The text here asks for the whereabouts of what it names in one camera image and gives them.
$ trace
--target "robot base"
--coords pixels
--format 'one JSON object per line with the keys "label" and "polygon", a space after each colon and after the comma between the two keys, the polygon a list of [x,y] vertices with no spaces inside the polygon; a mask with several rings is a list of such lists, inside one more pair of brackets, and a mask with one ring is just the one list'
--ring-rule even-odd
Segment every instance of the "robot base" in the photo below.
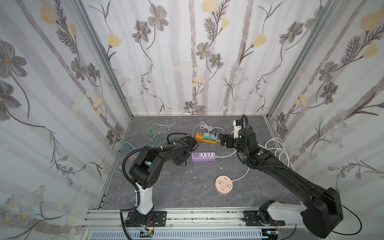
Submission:
{"label": "robot base", "polygon": [[126,227],[142,227],[148,226],[151,223],[151,227],[165,227],[167,220],[166,211],[153,211],[153,208],[147,215],[143,215],[134,210],[128,213],[127,220],[124,221]]}

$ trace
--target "metal mounting plate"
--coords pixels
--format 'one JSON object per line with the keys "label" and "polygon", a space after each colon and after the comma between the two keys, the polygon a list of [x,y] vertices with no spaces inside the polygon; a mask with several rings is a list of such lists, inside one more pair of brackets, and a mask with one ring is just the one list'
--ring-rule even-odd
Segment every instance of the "metal mounting plate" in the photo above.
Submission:
{"label": "metal mounting plate", "polygon": [[[167,212],[166,211],[154,211],[153,212],[154,220],[150,224],[150,227],[165,227],[167,221]],[[142,227],[139,223],[136,222],[135,213],[129,212],[127,220],[125,221],[126,227]]]}
{"label": "metal mounting plate", "polygon": [[[259,222],[259,217],[257,216],[258,211],[244,211],[244,220],[247,227],[258,227],[258,226],[264,226]],[[285,226],[284,221],[277,221],[279,226]],[[276,223],[272,223],[269,226],[277,226]]]}

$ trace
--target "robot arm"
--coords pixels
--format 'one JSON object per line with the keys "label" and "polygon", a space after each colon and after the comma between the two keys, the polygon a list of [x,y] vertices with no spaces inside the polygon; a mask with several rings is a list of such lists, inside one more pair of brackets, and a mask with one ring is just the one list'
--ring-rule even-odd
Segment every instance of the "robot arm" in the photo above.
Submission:
{"label": "robot arm", "polygon": [[163,164],[173,159],[176,165],[180,165],[190,157],[190,152],[197,144],[196,139],[185,135],[186,137],[161,147],[158,151],[142,150],[128,170],[139,188],[140,204],[134,211],[143,225],[148,225],[153,219],[152,186],[157,182]]}
{"label": "robot arm", "polygon": [[[308,181],[281,163],[273,153],[259,147],[256,134],[249,127],[245,115],[235,121],[234,127],[236,137],[222,135],[221,145],[226,143],[228,148],[235,148],[249,168],[272,176],[303,202],[303,205],[291,205],[269,200],[259,208],[261,223],[268,225],[283,220],[304,225],[318,237],[328,236],[343,219],[341,206],[335,203],[340,203],[339,193],[333,188],[324,189]],[[196,144],[196,140],[187,135],[157,150],[140,149],[141,152],[129,169],[132,181],[140,193],[140,204],[134,210],[139,223],[148,225],[153,218],[152,186],[157,182],[163,164],[171,159],[177,165],[184,162]]]}
{"label": "robot arm", "polygon": [[304,204],[291,205],[270,200],[259,209],[260,221],[264,224],[273,223],[275,220],[293,222],[305,225],[318,237],[328,236],[343,219],[341,206],[335,203],[340,203],[339,193],[333,188],[324,189],[285,166],[273,153],[259,147],[256,134],[249,128],[248,123],[245,124],[242,120],[237,120],[236,123],[235,131],[237,128],[238,137],[225,136],[227,147],[235,147],[238,154],[244,157],[244,163],[248,167],[272,176]]}

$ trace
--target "orange power strip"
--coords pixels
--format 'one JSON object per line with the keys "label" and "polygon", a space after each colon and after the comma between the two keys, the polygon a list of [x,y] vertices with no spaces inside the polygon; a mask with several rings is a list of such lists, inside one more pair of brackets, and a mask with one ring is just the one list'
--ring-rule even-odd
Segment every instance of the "orange power strip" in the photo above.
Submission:
{"label": "orange power strip", "polygon": [[201,142],[207,142],[207,143],[213,143],[217,144],[217,138],[215,141],[211,140],[211,136],[209,136],[209,139],[204,139],[204,134],[203,133],[196,133],[196,140],[201,141]]}

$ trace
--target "power strip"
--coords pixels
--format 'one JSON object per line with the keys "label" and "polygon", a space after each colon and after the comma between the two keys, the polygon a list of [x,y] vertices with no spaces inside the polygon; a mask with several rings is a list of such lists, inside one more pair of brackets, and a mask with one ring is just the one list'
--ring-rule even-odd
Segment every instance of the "power strip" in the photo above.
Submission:
{"label": "power strip", "polygon": [[194,162],[206,162],[214,161],[216,159],[216,154],[214,152],[193,152],[192,161]]}

